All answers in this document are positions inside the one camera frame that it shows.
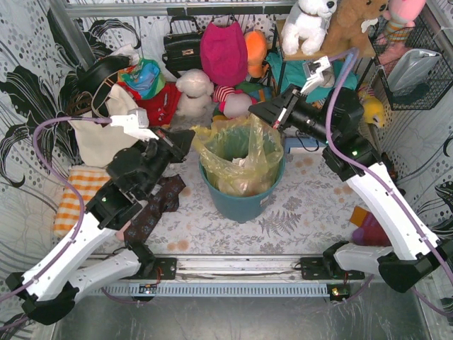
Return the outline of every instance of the wire basket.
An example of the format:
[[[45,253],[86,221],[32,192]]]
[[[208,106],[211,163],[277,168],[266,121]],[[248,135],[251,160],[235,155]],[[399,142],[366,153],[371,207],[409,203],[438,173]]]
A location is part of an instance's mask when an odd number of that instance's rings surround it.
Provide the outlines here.
[[[380,68],[379,75],[384,85],[389,104],[393,111],[402,110],[430,110],[439,103],[440,99],[453,85],[453,71],[442,54],[441,49],[433,40],[433,35],[428,26],[421,18],[415,20],[414,28],[403,28],[388,37],[384,37],[387,21],[379,20],[379,25],[371,32],[370,40],[376,58],[374,62]],[[419,79],[417,84],[392,92],[387,82],[387,77],[394,69],[402,54],[412,48],[423,48],[441,54],[441,58],[429,71],[424,79]]]

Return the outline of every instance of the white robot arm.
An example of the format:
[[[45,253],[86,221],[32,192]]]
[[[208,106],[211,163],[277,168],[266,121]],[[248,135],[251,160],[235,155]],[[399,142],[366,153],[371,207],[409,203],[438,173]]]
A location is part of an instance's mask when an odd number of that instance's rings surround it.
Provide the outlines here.
[[[76,232],[74,227],[40,263],[6,279],[11,290],[26,285],[17,295],[24,300],[22,307],[29,319],[53,324],[93,289],[125,277],[157,276],[154,269],[156,264],[160,265],[159,260],[144,243],[129,244],[126,250],[101,263],[79,267],[96,248],[140,213],[165,168],[170,163],[184,161],[195,133],[149,130],[146,111],[140,109],[126,116],[115,116],[112,125],[123,126],[127,134],[141,140],[119,151],[109,163],[106,170],[110,180],[86,205],[76,237],[72,237]],[[54,263],[45,274],[36,279],[36,274],[51,261]]]
[[[249,110],[275,129],[284,130],[294,126],[327,145],[323,150],[323,158],[329,168],[366,202],[389,237],[392,246],[388,247],[357,246],[348,242],[334,244],[323,253],[323,265],[329,276],[341,278],[345,276],[345,271],[373,273],[382,276],[394,290],[404,293],[440,265],[427,243],[447,260],[453,257],[453,242],[441,241],[418,218],[395,187],[386,167],[381,163],[380,155],[357,132],[363,107],[353,90],[339,90],[333,109],[332,140],[342,154],[367,167],[390,190],[386,190],[371,174],[343,161],[328,145],[326,116],[333,92],[326,99],[322,110],[313,108],[305,99],[312,89],[322,84],[322,71],[329,65],[327,57],[305,64],[307,82],[304,88],[290,85],[271,102],[255,104]],[[424,234],[423,238],[392,196],[397,196],[403,202],[408,215],[416,221]]]

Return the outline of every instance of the metal frame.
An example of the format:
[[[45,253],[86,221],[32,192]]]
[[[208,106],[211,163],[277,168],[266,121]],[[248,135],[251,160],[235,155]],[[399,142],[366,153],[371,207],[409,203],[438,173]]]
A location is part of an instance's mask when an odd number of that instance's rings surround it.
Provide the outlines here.
[[[89,69],[95,63],[96,58],[79,25],[68,16],[67,8],[62,0],[50,0],[49,3],[52,13],[66,36],[72,51],[77,56],[81,67],[84,70]]]
[[[158,258],[177,258],[175,280],[180,283],[343,283],[343,280],[304,280],[301,269],[294,268],[301,257],[316,255],[185,255],[155,254]],[[90,256],[83,266],[92,266],[105,254]],[[122,280],[153,283],[153,280]],[[384,282],[380,277],[377,282]]]
[[[288,14],[294,0],[282,1],[210,1],[154,2],[150,4],[65,4],[70,18],[128,16],[201,16],[222,14]]]

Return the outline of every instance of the white stuffed dog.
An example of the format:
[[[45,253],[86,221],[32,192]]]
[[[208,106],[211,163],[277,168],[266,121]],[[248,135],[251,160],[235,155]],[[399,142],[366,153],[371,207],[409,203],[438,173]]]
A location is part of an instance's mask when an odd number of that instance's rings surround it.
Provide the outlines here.
[[[282,48],[286,55],[295,55],[299,49],[312,55],[321,49],[337,0],[297,0],[291,8],[282,30]]]
[[[200,117],[206,113],[211,104],[214,84],[200,69],[191,69],[176,81],[176,88],[182,92],[176,115]]]

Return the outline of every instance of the brown teddy bear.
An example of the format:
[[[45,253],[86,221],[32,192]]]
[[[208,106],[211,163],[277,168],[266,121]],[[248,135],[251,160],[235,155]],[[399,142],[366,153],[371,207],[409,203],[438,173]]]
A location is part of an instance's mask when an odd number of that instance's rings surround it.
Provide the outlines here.
[[[342,40],[349,42],[349,47],[357,47],[362,56],[367,46],[370,25],[377,23],[377,18],[387,8],[388,0],[342,0],[333,14],[321,50],[335,52]]]

